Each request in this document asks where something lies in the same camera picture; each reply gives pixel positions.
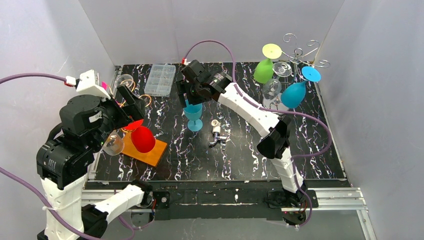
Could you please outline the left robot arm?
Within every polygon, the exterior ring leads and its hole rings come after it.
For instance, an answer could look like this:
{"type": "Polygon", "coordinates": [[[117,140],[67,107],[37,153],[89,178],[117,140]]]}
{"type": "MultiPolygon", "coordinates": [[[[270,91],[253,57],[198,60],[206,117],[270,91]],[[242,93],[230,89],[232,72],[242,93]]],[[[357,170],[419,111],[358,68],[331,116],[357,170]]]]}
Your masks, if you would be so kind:
{"type": "Polygon", "coordinates": [[[60,109],[54,128],[36,155],[47,201],[47,222],[40,240],[98,240],[108,224],[126,210],[147,204],[152,186],[134,180],[103,201],[82,205],[88,167],[111,133],[145,116],[145,102],[121,85],[126,104],[110,96],[81,94],[60,109]]]}

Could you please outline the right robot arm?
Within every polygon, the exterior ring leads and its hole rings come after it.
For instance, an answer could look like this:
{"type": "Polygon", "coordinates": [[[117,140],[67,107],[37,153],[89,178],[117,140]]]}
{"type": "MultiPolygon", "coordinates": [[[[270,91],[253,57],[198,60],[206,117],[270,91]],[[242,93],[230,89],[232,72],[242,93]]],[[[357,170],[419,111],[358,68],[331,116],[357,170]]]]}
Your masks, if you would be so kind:
{"type": "Polygon", "coordinates": [[[283,197],[272,200],[275,206],[300,206],[306,200],[303,177],[293,165],[290,150],[290,123],[288,117],[265,111],[262,105],[242,91],[228,74],[211,73],[197,60],[186,64],[181,73],[184,79],[176,84],[177,94],[183,107],[214,100],[237,113],[260,135],[259,153],[270,159],[283,188],[283,197]]]}

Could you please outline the light blue wine glass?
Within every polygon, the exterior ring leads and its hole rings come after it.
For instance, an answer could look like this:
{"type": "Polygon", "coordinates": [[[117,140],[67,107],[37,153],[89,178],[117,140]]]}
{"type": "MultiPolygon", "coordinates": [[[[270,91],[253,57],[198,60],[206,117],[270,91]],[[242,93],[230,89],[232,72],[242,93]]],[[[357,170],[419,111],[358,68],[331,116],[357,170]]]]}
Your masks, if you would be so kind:
{"type": "Polygon", "coordinates": [[[183,108],[184,115],[188,119],[187,128],[192,132],[199,132],[203,127],[203,122],[200,119],[203,113],[203,104],[190,104],[185,100],[186,107],[183,108]]]}

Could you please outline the red wine glass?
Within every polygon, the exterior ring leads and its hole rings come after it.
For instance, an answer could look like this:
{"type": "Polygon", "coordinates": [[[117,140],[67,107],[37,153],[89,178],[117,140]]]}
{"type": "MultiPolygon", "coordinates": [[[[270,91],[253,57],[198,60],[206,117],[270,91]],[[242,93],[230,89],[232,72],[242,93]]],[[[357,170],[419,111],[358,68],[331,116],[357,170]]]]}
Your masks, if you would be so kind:
{"type": "Polygon", "coordinates": [[[143,120],[134,121],[121,130],[130,133],[130,139],[135,149],[140,153],[150,152],[156,145],[156,139],[151,130],[143,126],[143,120]]]}

